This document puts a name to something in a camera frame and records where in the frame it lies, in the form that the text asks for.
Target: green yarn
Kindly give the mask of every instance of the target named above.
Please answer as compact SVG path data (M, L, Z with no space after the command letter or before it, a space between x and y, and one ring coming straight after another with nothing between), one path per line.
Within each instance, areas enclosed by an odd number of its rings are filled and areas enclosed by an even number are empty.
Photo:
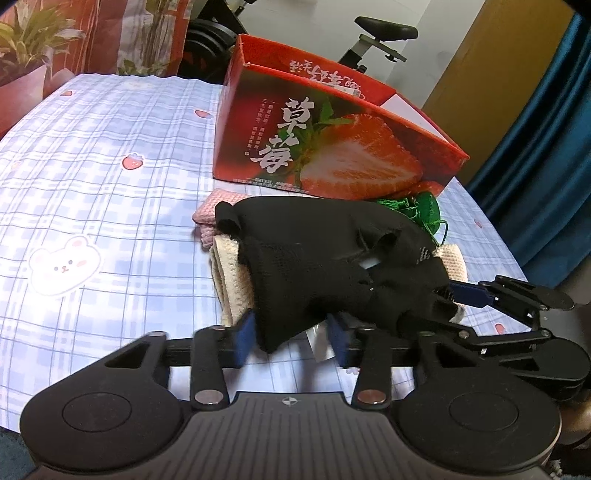
M437 199L431 192L420 192L414 197L407 197L401 200L378 199L376 203L384 205L390 210L402 213L413 222L420 225L437 245L443 245L447 238L449 225L441 219L441 211ZM441 244L435 240L435 233L439 230L441 224L445 225L445 233Z

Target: plaid bedsheet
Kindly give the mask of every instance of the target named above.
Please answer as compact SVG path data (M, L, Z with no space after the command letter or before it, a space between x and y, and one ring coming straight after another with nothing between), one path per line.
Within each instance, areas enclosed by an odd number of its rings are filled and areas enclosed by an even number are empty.
M0 142L0 426L18 430L35 393L144 332L180 338L218 323L191 214L215 187L287 194L213 180L220 89L80 75ZM470 281L523 278L456 180L440 206ZM465 322L481 335L498 323L524 330L491 309L469 309ZM410 369L392 371L395 395L405 395ZM304 335L270 357L253 353L228 384L231 392L342 390L349 398L355 379L332 360L317 363ZM173 369L170 389L187 398L188 368Z

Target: exercise bike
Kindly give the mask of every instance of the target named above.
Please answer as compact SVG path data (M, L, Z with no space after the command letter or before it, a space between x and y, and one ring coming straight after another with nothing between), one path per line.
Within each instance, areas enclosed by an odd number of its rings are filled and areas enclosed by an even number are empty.
M255 2L256 0L242 0L236 11L232 11L225 0L207 0L197 18L189 22L178 76L223 83L237 37L248 33L238 16L246 5ZM361 34L339 63L361 73L367 71L367 67L360 62L371 47L382 50L390 61L406 61L403 55L384 42L418 37L418 30L410 25L369 17L357 17L355 23L371 36Z

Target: cardboard box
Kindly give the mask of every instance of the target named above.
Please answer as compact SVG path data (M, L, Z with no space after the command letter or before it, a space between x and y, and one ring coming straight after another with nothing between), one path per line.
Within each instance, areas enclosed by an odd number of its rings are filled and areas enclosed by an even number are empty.
M240 35L217 115L213 176L320 197L439 194L467 155L371 77Z

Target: white wall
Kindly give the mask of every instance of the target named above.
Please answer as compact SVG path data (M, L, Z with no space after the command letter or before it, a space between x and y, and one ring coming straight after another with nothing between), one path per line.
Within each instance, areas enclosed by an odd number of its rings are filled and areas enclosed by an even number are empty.
M418 28L418 38L389 43L408 58L392 63L376 48L363 57L367 74L422 106L485 0L258 0L241 21L252 35L338 61L363 31L355 17Z
M445 72L484 0L431 0L417 24L418 38L408 42L387 83L422 107Z
M415 26L429 1L258 0L255 4L246 6L240 19L251 35L338 61L363 32L354 22L356 17L363 15ZM400 41L389 45L400 51L405 43ZM367 74L386 82L392 67L398 67L401 63L390 62L384 53L372 48L363 57L363 64L368 68Z

